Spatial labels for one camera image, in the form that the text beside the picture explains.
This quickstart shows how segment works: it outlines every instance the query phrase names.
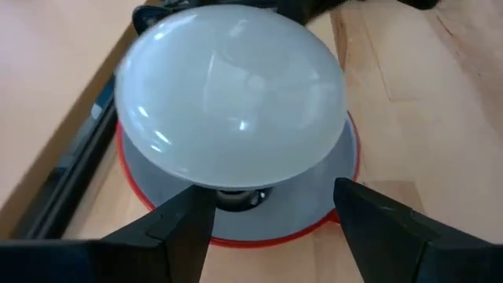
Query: gray disc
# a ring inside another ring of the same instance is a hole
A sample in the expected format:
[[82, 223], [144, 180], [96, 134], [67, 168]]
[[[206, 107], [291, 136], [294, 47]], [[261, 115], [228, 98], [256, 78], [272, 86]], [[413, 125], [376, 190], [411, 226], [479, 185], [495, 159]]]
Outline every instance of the gray disc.
[[[150, 163], [123, 132], [123, 154], [129, 174], [156, 207], [191, 185]], [[358, 161], [351, 119], [322, 162], [272, 189], [258, 207], [242, 212], [217, 209], [213, 237], [231, 241], [264, 241], [286, 237], [319, 222], [333, 208], [333, 183], [353, 178]]]

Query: red rim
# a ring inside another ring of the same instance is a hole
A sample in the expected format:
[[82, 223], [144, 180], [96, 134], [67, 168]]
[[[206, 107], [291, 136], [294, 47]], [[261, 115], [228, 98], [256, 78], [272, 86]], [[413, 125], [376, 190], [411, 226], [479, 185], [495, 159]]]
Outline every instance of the red rim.
[[[354, 124], [353, 117], [351, 114], [348, 112], [349, 118], [351, 120], [351, 123], [353, 124], [353, 131], [354, 135], [356, 137], [356, 164], [354, 166], [354, 176], [353, 176], [353, 181], [356, 181], [358, 178], [358, 174], [360, 172], [360, 152], [361, 152], [361, 144], [360, 144], [360, 136], [358, 135], [358, 131], [356, 129], [356, 125]], [[120, 165], [123, 169], [124, 174], [126, 175], [127, 182], [131, 186], [134, 194], [136, 197], [151, 211], [155, 209], [156, 207], [154, 204], [146, 197], [146, 195], [140, 190], [138, 187], [138, 184], [134, 181], [133, 176], [130, 173], [129, 167], [127, 166], [126, 163], [126, 157], [124, 156], [124, 151], [123, 151], [123, 138], [122, 138], [122, 127], [120, 126], [120, 123], [117, 123], [117, 135], [116, 135], [116, 142], [117, 142], [117, 152], [119, 154], [119, 162]], [[222, 238], [217, 238], [213, 237], [211, 239], [211, 244], [220, 246], [220, 247], [225, 247], [225, 248], [265, 248], [265, 247], [271, 247], [277, 244], [284, 244], [289, 241], [293, 241], [295, 239], [298, 239], [300, 237], [306, 236], [307, 234], [313, 232], [316, 230], [318, 227], [323, 226], [323, 224], [327, 222], [335, 222], [339, 223], [339, 215], [337, 215], [336, 209], [332, 210], [329, 212], [323, 219], [320, 221], [316, 222], [315, 224], [306, 227], [303, 230], [300, 230], [299, 232], [293, 233], [291, 235], [285, 236], [285, 237], [279, 237], [276, 239], [270, 239], [270, 240], [264, 240], [264, 241], [235, 241], [235, 240], [226, 240]]]

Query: white dome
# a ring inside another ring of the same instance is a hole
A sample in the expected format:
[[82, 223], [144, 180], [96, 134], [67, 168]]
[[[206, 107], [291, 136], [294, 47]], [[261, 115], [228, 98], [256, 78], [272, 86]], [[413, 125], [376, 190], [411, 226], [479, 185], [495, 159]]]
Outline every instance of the white dome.
[[270, 186], [327, 156], [347, 116], [344, 90], [338, 61], [305, 27], [235, 5], [169, 16], [116, 73], [119, 120], [147, 159], [235, 190]]

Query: round platform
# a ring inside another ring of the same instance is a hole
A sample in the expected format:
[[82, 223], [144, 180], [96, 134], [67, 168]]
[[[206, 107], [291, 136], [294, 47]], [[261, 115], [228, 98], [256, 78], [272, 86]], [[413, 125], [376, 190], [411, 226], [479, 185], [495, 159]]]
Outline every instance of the round platform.
[[[162, 171], [133, 146], [118, 125], [119, 158], [135, 193], [149, 208], [161, 205], [192, 185]], [[213, 244], [254, 248], [301, 237], [326, 221], [332, 213], [333, 183], [338, 177], [358, 174], [358, 134], [348, 115], [336, 146], [322, 162], [272, 189], [267, 200], [248, 211], [217, 209]]]

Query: light wood grain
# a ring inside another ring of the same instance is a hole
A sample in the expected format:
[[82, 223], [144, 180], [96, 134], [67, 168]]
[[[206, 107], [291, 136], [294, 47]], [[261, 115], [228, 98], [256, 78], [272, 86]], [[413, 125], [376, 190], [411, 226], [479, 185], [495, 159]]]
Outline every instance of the light wood grain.
[[[493, 242], [503, 242], [499, 3], [445, 0], [421, 12], [392, 0], [350, 2], [332, 13], [333, 27], [324, 18], [315, 32], [343, 60], [362, 140], [359, 180]], [[69, 237], [101, 237], [146, 213], [113, 154], [104, 164], [108, 176], [81, 204]], [[202, 277], [287, 280], [362, 282], [342, 230], [331, 223], [277, 247], [211, 247]]]
[[8, 237], [135, 38], [145, 0], [0, 1], [0, 237]]

